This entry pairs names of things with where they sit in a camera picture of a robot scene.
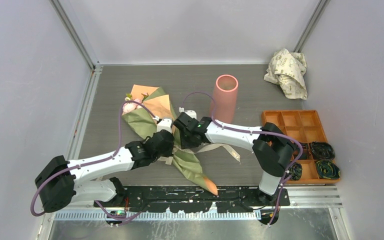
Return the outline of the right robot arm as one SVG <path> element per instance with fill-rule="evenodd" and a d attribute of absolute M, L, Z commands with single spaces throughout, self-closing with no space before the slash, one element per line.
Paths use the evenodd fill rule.
<path fill-rule="evenodd" d="M 257 198 L 266 206 L 277 199 L 293 153 L 302 149 L 299 141 L 283 134 L 271 122 L 263 126 L 239 126 L 210 117 L 197 120 L 182 112 L 173 125 L 179 130 L 182 149 L 197 148 L 202 144 L 225 144 L 253 152 L 262 168 Z"/>

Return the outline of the green orange flower bouquet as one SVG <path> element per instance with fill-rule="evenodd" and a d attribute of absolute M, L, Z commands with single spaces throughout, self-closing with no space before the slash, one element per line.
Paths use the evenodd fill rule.
<path fill-rule="evenodd" d="M 133 157 L 133 169 L 142 168 L 161 159 L 192 183 L 218 195 L 217 186 L 204 173 L 199 159 L 191 150 L 180 149 L 180 132 L 175 127 L 158 131 L 154 116 L 175 117 L 170 97 L 161 87 L 134 84 L 122 106 L 123 119 L 141 137 L 140 145 L 133 144 L 139 156 Z"/>

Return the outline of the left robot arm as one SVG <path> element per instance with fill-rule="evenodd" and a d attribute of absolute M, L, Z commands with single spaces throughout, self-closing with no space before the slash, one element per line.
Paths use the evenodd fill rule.
<path fill-rule="evenodd" d="M 30 203 L 35 212 L 37 199 L 41 200 L 44 213 L 59 211 L 71 203 L 97 201 L 115 207 L 126 200 L 126 193 L 119 180 L 95 179 L 117 172 L 147 167 L 160 157 L 172 156 L 174 136 L 161 130 L 142 141 L 132 141 L 117 150 L 95 157 L 65 160 L 58 155 L 50 160 L 34 180 L 37 187 Z"/>

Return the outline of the cream printed ribbon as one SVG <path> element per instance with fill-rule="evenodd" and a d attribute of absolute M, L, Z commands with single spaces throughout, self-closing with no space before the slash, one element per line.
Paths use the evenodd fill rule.
<path fill-rule="evenodd" d="M 204 146 L 199 148 L 198 150 L 182 149 L 178 144 L 175 144 L 172 150 L 173 156 L 169 156 L 169 157 L 162 156 L 157 160 L 161 162 L 165 162 L 166 165 L 172 165 L 174 162 L 176 162 L 178 165 L 181 165 L 181 161 L 185 163 L 190 163 L 191 161 L 188 160 L 189 159 L 188 156 L 186 157 L 186 160 L 183 160 L 183 158 L 180 156 L 178 156 L 177 157 L 178 159 L 176 159 L 175 156 L 177 152 L 183 152 L 185 154 L 189 154 L 195 157 L 195 154 L 209 152 L 221 147 L 223 147 L 236 161 L 238 161 L 239 163 L 241 162 L 240 154 L 236 150 L 234 150 L 230 145 L 222 144 L 222 143 L 204 144 Z"/>

